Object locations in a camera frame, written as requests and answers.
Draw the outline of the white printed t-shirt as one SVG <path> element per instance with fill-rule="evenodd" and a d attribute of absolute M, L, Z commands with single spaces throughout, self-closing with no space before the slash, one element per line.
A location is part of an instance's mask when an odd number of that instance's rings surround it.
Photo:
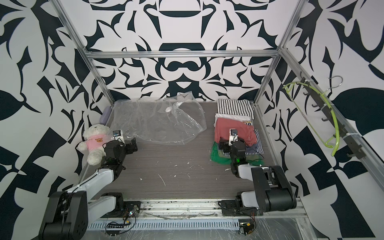
<path fill-rule="evenodd" d="M 249 125 L 249 126 L 253 125 L 253 120 L 250 117 L 248 117 L 248 116 L 228 115 L 228 114 L 215 114 L 214 127 L 216 126 L 216 122 L 217 122 L 217 120 L 219 118 L 239 121 L 239 122 L 242 122 L 242 123 L 244 123 L 246 125 Z"/>

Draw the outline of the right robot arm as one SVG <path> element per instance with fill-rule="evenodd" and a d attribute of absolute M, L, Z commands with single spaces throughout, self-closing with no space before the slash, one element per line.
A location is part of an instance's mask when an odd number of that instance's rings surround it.
<path fill-rule="evenodd" d="M 233 204 L 224 209 L 240 213 L 256 209 L 263 213 L 287 211 L 297 207 L 297 198 L 281 166 L 254 166 L 247 162 L 244 140 L 220 139 L 219 148 L 230 154 L 231 172 L 239 179 L 253 183 L 254 189 L 239 192 Z"/>

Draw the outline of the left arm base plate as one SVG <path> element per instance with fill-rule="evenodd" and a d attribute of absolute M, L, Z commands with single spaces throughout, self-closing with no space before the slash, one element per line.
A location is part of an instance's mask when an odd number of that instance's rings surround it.
<path fill-rule="evenodd" d="M 115 208 L 111 212 L 102 216 L 102 218 L 130 218 L 133 216 L 133 214 L 138 214 L 140 212 L 142 202 L 126 201 L 124 200 L 122 193 L 105 193 L 102 194 L 102 197 L 116 198 Z"/>

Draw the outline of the green garment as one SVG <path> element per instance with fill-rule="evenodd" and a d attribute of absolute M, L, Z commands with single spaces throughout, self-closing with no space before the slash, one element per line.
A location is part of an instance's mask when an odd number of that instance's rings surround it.
<path fill-rule="evenodd" d="M 222 165 L 230 165 L 231 164 L 231 158 L 221 158 L 218 155 L 218 149 L 219 145 L 214 142 L 212 146 L 212 152 L 211 152 L 211 161 L 216 162 L 218 164 Z M 264 164 L 264 154 L 262 155 L 251 155 L 251 156 L 246 156 L 247 163 L 258 166 L 258 165 L 263 165 Z"/>

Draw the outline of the olive green printed t-shirt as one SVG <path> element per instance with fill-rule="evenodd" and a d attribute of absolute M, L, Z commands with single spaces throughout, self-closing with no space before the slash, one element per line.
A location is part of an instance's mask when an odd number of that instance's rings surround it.
<path fill-rule="evenodd" d="M 231 158 L 230 153 L 224 153 L 223 150 L 220 150 L 220 149 L 218 149 L 218 155 L 221 158 L 227 158 L 227 159 Z"/>

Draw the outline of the navy blue garment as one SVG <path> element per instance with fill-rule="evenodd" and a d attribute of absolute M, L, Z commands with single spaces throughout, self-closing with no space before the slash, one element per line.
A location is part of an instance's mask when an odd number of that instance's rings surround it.
<path fill-rule="evenodd" d="M 259 154 L 259 144 L 253 144 L 253 145 L 246 144 L 246 154 L 247 155 Z"/>

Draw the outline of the blue white striped garment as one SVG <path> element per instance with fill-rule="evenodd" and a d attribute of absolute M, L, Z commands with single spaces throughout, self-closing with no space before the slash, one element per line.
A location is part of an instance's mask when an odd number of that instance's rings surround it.
<path fill-rule="evenodd" d="M 264 150 L 262 147 L 262 142 L 259 136 L 259 132 L 257 129 L 254 129 L 255 135 L 257 137 L 257 143 L 251 146 L 246 145 L 246 156 L 251 155 L 262 155 L 264 154 Z M 230 157 L 231 148 L 229 146 L 229 142 L 220 142 L 218 152 L 221 151 L 222 154 L 226 157 Z"/>

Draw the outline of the clear plastic vacuum bag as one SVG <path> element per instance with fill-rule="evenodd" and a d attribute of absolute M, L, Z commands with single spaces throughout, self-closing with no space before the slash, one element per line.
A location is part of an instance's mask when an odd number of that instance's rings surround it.
<path fill-rule="evenodd" d="M 185 145 L 207 129 L 203 107 L 192 92 L 118 100 L 112 114 L 111 131 L 121 130 L 125 139 L 145 143 Z"/>

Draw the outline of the black white striped tank top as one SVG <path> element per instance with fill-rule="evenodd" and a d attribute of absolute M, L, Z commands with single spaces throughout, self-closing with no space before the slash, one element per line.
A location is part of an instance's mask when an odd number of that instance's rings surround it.
<path fill-rule="evenodd" d="M 253 104 L 248 100 L 218 99 L 218 113 L 255 118 Z"/>

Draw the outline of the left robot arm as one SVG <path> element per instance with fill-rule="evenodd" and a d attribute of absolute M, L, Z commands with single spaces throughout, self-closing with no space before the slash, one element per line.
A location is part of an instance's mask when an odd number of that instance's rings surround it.
<path fill-rule="evenodd" d="M 140 211 L 140 202 L 128 203 L 121 193 L 106 193 L 96 201 L 92 198 L 114 182 L 125 170 L 126 155 L 138 151 L 135 138 L 127 142 L 112 140 L 102 147 L 99 168 L 76 186 L 49 197 L 38 234 L 39 240 L 80 240 L 87 228 L 100 218 L 122 218 L 113 227 L 129 226 L 128 219 Z"/>

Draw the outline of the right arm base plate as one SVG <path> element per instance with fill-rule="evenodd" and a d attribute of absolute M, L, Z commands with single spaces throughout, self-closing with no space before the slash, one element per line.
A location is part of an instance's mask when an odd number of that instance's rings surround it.
<path fill-rule="evenodd" d="M 260 217 L 264 213 L 257 208 L 239 207 L 235 200 L 221 200 L 218 205 L 224 217 L 250 216 Z"/>

